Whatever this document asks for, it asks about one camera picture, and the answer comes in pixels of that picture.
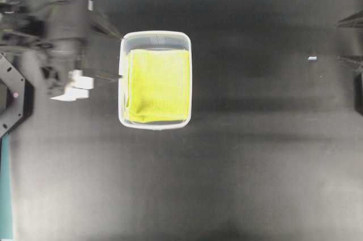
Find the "yellow towel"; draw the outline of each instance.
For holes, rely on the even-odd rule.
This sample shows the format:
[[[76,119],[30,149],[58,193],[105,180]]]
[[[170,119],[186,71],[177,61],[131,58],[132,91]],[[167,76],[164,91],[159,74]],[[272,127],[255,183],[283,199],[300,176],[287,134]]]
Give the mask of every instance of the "yellow towel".
[[[126,119],[146,123],[188,118],[188,51],[135,49],[127,60]]]

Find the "plastic bin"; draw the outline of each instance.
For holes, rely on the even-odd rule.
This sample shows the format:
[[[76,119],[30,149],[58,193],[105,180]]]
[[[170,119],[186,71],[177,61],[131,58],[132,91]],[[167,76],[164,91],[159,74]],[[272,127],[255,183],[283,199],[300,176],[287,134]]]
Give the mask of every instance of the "plastic bin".
[[[185,49],[189,51],[189,114],[186,120],[180,121],[158,121],[150,123],[138,123],[125,119],[125,98],[123,90],[123,79],[119,80],[119,119],[127,127],[137,129],[177,129],[187,125],[191,119],[192,112],[192,45],[190,38],[182,32],[174,31],[140,31],[128,33],[121,41],[119,74],[127,76],[128,61],[126,56],[133,49],[148,50],[173,50]]]

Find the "small white object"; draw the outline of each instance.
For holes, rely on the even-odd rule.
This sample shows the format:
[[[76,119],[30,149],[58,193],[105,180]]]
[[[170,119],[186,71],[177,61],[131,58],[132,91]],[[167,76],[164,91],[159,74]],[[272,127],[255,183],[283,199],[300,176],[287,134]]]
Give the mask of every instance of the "small white object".
[[[93,11],[93,1],[92,0],[88,0],[88,10]]]
[[[127,77],[128,62],[126,56],[132,49],[171,50],[176,47],[189,52],[188,118],[177,123],[161,121],[157,124],[143,124],[128,121],[124,117],[125,97],[127,94],[124,92],[123,79],[121,78],[119,79],[119,120],[124,126],[136,129],[163,130],[182,128],[189,123],[192,114],[192,43],[186,34],[175,31],[139,31],[126,34],[121,41],[119,74],[124,78]]]
[[[51,99],[60,101],[76,101],[77,99],[88,98],[88,91],[93,89],[94,79],[84,77],[81,70],[69,72],[69,83],[64,89],[64,94]]]

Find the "metal bracket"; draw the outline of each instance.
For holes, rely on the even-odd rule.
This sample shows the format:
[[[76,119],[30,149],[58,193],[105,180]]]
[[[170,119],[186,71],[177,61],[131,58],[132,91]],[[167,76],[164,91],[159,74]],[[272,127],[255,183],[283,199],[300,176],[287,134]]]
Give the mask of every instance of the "metal bracket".
[[[12,102],[0,115],[0,138],[6,134],[24,114],[25,78],[0,54],[0,79],[9,88]]]

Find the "dark table surface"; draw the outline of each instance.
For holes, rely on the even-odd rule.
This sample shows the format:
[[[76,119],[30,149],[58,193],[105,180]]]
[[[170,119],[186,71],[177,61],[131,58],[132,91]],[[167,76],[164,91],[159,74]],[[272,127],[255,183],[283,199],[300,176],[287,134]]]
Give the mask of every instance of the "dark table surface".
[[[363,0],[95,3],[123,34],[191,38],[192,120],[126,128],[117,84],[49,100],[25,54],[35,103],[10,134],[16,240],[361,239],[363,117],[338,61],[363,54],[361,35],[335,24]],[[93,36],[88,66],[117,71],[119,45]]]

